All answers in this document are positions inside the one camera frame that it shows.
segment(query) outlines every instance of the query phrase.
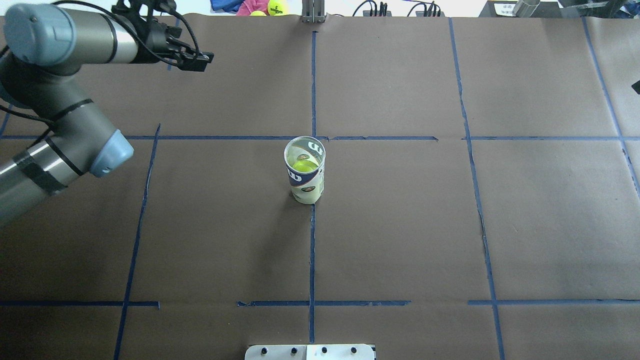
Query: blue cloth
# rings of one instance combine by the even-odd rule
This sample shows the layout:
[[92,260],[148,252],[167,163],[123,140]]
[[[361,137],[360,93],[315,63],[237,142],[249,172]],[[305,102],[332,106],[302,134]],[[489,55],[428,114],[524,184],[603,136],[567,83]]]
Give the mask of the blue cloth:
[[237,12],[243,0],[211,0],[213,10],[224,10],[225,12]]

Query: white label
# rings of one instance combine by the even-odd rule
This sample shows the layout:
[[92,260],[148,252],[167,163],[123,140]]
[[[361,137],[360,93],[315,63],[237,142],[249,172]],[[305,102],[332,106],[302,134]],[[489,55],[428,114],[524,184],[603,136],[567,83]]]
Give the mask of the white label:
[[501,16],[513,16],[513,7],[515,4],[493,4],[495,13]]

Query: robotic arm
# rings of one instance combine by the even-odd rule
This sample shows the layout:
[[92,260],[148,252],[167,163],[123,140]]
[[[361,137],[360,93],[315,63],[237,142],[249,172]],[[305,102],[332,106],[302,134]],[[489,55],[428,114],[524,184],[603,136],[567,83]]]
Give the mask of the robotic arm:
[[[62,9],[74,3],[103,13]],[[0,55],[0,97],[31,108],[53,135],[41,136],[0,165],[0,227],[87,172],[102,177],[133,155],[120,130],[75,83],[85,63],[156,63],[204,71],[213,54],[198,48],[195,36],[173,0],[118,0],[112,12],[79,1],[17,4],[8,9]],[[140,17],[145,4],[149,13]],[[152,11],[178,17],[195,49],[177,40],[181,29],[159,23]]]

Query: black tape band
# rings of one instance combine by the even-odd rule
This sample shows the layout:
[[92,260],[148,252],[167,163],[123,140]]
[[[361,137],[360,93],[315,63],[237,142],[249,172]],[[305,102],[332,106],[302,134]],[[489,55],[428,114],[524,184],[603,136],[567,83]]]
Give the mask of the black tape band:
[[51,173],[43,170],[26,151],[14,156],[13,162],[15,162],[26,177],[30,178],[50,196],[56,195],[66,188],[66,186],[61,184]]
[[82,108],[84,105],[91,104],[92,102],[93,102],[93,100],[91,100],[91,99],[85,99],[85,100],[82,100],[82,101],[78,101],[77,103],[75,103],[75,104],[73,104],[71,106],[68,106],[64,110],[62,110],[59,113],[53,115],[49,120],[51,120],[53,122],[56,122],[56,121],[62,119],[63,117],[65,117],[65,115],[67,115],[71,111],[74,111],[75,109],[78,109],[78,108]]
[[116,28],[113,27],[111,19],[109,19],[103,13],[100,15],[102,15],[104,20],[107,21],[107,24],[109,24],[109,28],[111,28],[111,35],[113,36],[113,50],[111,50],[111,56],[109,57],[109,60],[107,60],[107,62],[110,63],[111,60],[113,60],[113,58],[116,56],[116,52],[118,51],[118,35],[116,34]]
[[71,170],[78,174],[78,176],[84,175],[84,172],[80,171],[80,169],[75,164],[73,164],[71,160],[69,160],[67,155],[64,155],[64,153],[62,153],[62,150],[60,150],[60,148],[53,141],[51,141],[51,138],[46,138],[44,141],[49,144],[51,150],[55,151],[56,154],[58,154],[58,156],[62,159],[62,161],[64,161],[65,164],[67,164],[67,166],[71,168]]

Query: yellow tennis ball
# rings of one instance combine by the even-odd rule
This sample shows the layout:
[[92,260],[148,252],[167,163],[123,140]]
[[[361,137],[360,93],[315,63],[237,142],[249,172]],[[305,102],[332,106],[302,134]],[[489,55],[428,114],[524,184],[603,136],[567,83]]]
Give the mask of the yellow tennis ball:
[[287,15],[289,13],[289,4],[287,4],[286,0],[269,0],[267,11],[269,11],[269,15]]

